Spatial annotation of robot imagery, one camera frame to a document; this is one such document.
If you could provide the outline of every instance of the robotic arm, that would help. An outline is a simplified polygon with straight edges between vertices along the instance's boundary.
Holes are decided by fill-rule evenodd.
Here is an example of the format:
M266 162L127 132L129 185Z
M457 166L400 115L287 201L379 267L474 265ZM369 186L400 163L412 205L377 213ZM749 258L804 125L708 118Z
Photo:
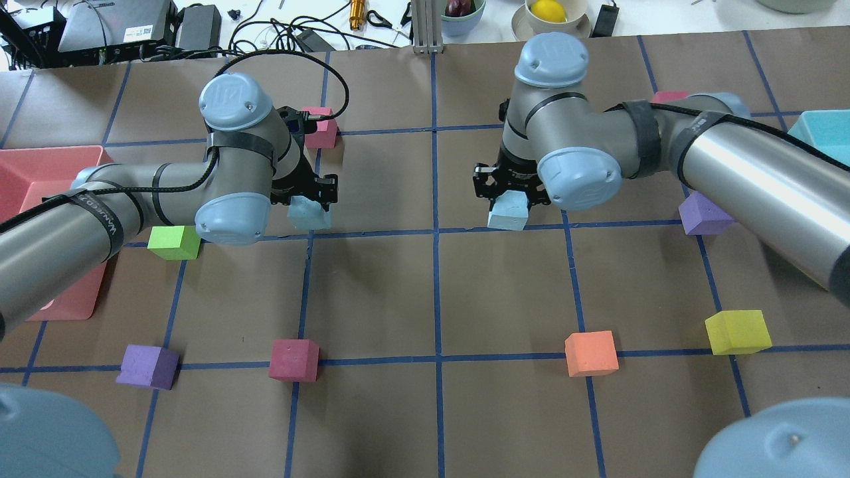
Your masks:
M207 241L247 245L272 202L300 196L328 214L337 176L319 178L303 151L316 118L276 110L242 73L216 76L199 107L204 162L87 168L70 191L0 226L0 339L148 227L195 225Z
M474 169L491 227L521 230L535 204L588 209L614 196L622 178L668 169L850 306L846 166L742 118L749 112L732 94L632 101L596 114L581 85L587 61L584 45L562 33L523 48L500 109L498 160ZM493 211L519 211L519 220L498 223Z

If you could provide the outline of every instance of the lemon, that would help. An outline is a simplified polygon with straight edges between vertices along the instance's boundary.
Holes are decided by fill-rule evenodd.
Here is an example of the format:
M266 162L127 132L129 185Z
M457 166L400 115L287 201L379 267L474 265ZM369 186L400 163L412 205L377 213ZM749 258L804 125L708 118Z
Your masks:
M567 21L567 12L555 0L537 0L531 4L531 13L540 20L551 21L552 23Z

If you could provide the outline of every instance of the metal post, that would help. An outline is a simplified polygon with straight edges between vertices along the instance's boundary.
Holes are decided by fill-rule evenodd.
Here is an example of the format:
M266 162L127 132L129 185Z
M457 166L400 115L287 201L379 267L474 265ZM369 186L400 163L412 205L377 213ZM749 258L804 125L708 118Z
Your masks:
M411 0L411 2L414 53L443 53L440 3L437 0Z

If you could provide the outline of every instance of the power adapter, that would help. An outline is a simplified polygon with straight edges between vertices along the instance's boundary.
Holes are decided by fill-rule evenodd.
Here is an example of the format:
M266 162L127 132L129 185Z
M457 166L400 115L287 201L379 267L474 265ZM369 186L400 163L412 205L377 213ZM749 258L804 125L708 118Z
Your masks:
M599 9L599 16L596 18L596 26L593 27L593 33L590 38L610 37L614 34L614 24L617 23L617 14L620 9L615 5L603 5Z

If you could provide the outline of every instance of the orange screwdriver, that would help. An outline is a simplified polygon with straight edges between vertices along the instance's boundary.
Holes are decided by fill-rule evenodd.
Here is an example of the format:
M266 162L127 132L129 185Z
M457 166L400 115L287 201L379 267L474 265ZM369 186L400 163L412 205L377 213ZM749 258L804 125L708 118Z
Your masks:
M366 0L352 0L349 24L352 30L359 30L366 22Z

